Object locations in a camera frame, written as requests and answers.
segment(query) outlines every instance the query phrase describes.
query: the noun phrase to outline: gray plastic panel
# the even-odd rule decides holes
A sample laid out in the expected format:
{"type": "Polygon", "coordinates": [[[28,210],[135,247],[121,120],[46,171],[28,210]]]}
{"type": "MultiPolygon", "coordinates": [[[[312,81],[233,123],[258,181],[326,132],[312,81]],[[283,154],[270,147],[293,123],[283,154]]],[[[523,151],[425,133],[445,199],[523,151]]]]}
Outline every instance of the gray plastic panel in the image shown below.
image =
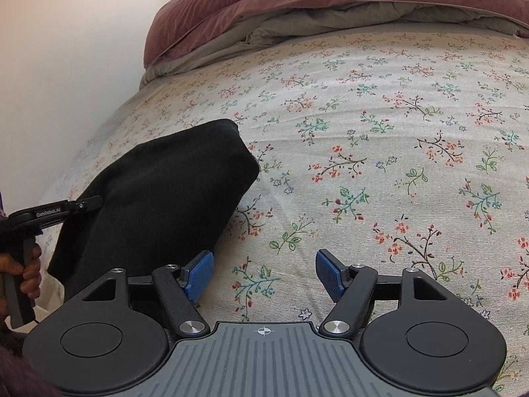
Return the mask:
{"type": "MultiPolygon", "coordinates": [[[[179,342],[152,377],[114,397],[411,397],[364,366],[351,344],[309,323],[219,323],[179,342]]],[[[475,397],[497,397],[485,388],[475,397]]]]}

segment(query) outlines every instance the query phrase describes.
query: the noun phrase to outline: human hand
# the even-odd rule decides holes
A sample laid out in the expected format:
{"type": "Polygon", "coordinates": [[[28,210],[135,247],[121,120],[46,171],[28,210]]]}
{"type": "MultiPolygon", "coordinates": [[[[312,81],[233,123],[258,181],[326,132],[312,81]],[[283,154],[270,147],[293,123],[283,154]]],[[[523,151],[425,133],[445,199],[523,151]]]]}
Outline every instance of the human hand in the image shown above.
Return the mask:
{"type": "MultiPolygon", "coordinates": [[[[31,258],[33,261],[24,267],[12,259],[8,253],[0,253],[0,273],[7,273],[12,276],[22,275],[24,282],[20,285],[20,291],[23,294],[35,300],[40,296],[40,282],[42,280],[40,274],[40,256],[42,250],[40,246],[35,244],[31,251],[31,258]]],[[[0,323],[9,316],[7,310],[7,303],[5,298],[0,298],[0,323]]]]}

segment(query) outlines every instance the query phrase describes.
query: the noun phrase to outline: bedsheet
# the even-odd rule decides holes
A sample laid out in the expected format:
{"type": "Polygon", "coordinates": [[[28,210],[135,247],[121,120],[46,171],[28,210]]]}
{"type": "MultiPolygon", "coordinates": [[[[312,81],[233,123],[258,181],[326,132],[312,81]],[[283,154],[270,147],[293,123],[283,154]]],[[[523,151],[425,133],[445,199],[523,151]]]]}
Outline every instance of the bedsheet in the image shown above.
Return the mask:
{"type": "MultiPolygon", "coordinates": [[[[314,270],[321,248],[383,274],[415,265],[502,331],[495,390],[519,395],[529,384],[529,49],[477,29],[393,27],[296,39],[175,76],[105,128],[46,200],[75,198],[136,144],[231,118],[260,175],[218,243],[199,301],[210,325],[318,326],[332,308],[314,270]]],[[[40,240],[44,261],[58,232],[40,240]]],[[[375,315],[394,307],[378,303],[375,315]]]]}

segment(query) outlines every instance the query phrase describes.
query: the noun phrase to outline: triangular cutout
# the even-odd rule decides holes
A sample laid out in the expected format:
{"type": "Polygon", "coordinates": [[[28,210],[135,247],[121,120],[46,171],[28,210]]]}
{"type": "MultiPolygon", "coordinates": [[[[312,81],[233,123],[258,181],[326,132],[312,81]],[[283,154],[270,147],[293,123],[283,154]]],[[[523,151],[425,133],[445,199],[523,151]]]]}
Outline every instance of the triangular cutout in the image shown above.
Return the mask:
{"type": "Polygon", "coordinates": [[[85,302],[108,302],[116,297],[116,280],[109,279],[83,298],[85,302]]]}
{"type": "Polygon", "coordinates": [[[413,278],[413,293],[416,300],[446,300],[443,294],[420,277],[413,278]]]}

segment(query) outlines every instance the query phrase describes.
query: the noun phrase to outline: pink pillow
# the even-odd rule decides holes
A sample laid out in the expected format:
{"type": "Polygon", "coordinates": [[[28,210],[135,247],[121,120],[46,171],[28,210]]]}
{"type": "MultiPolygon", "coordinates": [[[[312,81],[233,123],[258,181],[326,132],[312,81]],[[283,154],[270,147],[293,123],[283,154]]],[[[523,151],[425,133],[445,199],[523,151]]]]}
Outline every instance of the pink pillow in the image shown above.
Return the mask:
{"type": "Polygon", "coordinates": [[[203,19],[241,0],[171,0],[154,17],[143,53],[145,68],[203,19]]]}

